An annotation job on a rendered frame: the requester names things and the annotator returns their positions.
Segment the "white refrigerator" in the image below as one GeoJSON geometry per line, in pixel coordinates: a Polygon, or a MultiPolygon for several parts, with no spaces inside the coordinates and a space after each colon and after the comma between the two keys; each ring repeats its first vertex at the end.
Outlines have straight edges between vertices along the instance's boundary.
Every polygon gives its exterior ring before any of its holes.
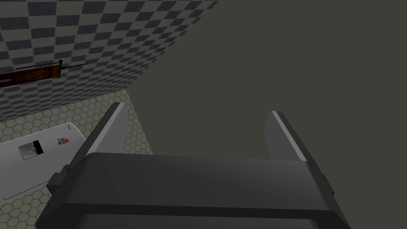
{"type": "Polygon", "coordinates": [[[0,206],[41,190],[85,142],[70,122],[0,144],[0,206]]]}

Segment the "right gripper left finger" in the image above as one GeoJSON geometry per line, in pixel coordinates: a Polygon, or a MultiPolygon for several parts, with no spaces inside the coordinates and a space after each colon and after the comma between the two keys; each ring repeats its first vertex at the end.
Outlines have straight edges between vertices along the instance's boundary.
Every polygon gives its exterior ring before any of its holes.
{"type": "Polygon", "coordinates": [[[95,129],[86,138],[69,168],[94,152],[118,153],[128,132],[128,110],[125,103],[113,103],[95,129]]]}

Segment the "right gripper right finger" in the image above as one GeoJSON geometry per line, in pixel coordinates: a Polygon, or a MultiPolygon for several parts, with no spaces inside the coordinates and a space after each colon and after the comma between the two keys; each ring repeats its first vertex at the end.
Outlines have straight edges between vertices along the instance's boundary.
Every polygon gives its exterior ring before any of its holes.
{"type": "Polygon", "coordinates": [[[307,161],[277,111],[270,112],[264,134],[271,159],[307,161]]]}

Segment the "brown wall hanging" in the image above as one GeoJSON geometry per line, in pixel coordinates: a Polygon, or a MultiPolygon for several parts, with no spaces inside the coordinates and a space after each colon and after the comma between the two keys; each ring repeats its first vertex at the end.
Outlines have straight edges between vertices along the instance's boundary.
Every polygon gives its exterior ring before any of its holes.
{"type": "Polygon", "coordinates": [[[0,88],[31,83],[51,78],[60,78],[63,60],[27,66],[0,74],[0,88]]]}

